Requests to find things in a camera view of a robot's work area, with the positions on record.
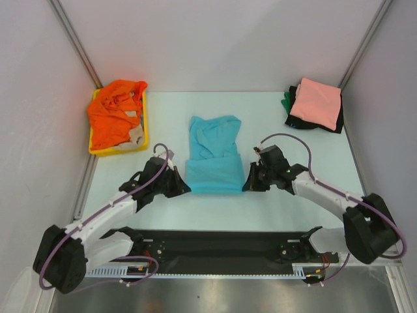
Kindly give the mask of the light blue t shirt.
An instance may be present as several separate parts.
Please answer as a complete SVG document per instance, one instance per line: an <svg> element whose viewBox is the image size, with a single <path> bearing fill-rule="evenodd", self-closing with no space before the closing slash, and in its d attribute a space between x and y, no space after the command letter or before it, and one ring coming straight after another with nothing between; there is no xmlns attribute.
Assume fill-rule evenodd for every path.
<svg viewBox="0 0 417 313"><path fill-rule="evenodd" d="M194 194L240 194L245 181L236 138L242 122L234 115L214 119L193 116L186 184Z"/></svg>

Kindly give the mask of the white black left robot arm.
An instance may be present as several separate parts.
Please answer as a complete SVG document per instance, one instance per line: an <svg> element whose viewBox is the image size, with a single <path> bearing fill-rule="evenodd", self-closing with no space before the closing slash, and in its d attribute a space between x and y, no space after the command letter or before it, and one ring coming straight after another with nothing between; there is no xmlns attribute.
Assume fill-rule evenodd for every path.
<svg viewBox="0 0 417 313"><path fill-rule="evenodd" d="M151 157L103 208L83 220L63 228L52 225L44 232L33 263L40 288L67 294L89 271L110 261L154 263L139 231L115 225L135 215L157 195L174 198L190 191L170 160Z"/></svg>

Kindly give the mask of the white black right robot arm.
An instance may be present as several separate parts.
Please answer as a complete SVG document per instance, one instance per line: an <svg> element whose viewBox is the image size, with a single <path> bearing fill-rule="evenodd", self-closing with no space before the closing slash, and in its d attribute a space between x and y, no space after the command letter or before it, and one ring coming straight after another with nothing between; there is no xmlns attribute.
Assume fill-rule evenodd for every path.
<svg viewBox="0 0 417 313"><path fill-rule="evenodd" d="M317 226L306 232L300 245L305 260L317 261L325 252L342 252L370 264L399 241L394 221L380 196L351 196L313 179L307 167L290 165L276 145L253 150L259 160L250 164L243 191L266 192L276 186L315 203L343 223L341 228Z"/></svg>

